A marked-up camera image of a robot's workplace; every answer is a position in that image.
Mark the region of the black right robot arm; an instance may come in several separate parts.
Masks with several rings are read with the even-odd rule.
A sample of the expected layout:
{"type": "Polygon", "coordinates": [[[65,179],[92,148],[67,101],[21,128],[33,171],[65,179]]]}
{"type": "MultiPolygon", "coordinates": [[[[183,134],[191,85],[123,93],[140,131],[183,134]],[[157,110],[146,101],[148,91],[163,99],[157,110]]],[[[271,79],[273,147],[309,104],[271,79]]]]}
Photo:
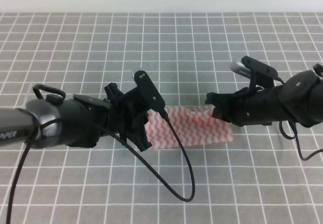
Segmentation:
{"type": "Polygon", "coordinates": [[[277,71],[265,64],[246,65],[250,84],[235,93],[208,93],[212,116],[237,126],[294,121],[310,128],[322,123],[322,65],[303,71],[274,86],[277,71]]]}

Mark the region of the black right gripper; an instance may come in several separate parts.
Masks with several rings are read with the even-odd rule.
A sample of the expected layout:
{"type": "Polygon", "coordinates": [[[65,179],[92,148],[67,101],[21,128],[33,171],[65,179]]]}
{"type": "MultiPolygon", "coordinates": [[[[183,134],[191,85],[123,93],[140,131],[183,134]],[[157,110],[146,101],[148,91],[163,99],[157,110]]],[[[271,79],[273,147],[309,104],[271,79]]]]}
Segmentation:
{"type": "Polygon", "coordinates": [[[279,102],[280,86],[239,98],[236,93],[214,93],[206,95],[206,104],[215,106],[212,117],[235,123],[239,126],[265,125],[285,120],[285,109],[279,102]]]}

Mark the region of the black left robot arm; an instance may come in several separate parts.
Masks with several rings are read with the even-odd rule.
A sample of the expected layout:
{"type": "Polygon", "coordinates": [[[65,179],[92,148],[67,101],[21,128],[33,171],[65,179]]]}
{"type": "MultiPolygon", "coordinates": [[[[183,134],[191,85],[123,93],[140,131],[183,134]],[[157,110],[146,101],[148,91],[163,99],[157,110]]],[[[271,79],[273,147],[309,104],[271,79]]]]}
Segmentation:
{"type": "Polygon", "coordinates": [[[152,147],[145,131],[149,108],[137,88],[123,93],[110,83],[103,100],[81,94],[66,99],[64,91],[43,84],[32,90],[36,98],[23,109],[1,109],[1,145],[29,140],[35,132],[34,149],[94,148],[101,137],[113,133],[140,151],[152,147]]]}

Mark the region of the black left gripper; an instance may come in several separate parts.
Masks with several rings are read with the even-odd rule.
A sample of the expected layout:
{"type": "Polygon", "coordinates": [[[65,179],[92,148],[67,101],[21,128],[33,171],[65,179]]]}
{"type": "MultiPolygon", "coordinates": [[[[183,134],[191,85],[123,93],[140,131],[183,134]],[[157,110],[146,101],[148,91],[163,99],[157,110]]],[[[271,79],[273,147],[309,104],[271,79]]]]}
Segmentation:
{"type": "Polygon", "coordinates": [[[79,142],[97,143],[102,136],[119,134],[123,141],[130,140],[140,151],[151,148],[145,130],[149,106],[139,91],[123,93],[116,83],[109,83],[104,91],[103,100],[73,95],[73,100],[85,107],[85,129],[79,142]]]}

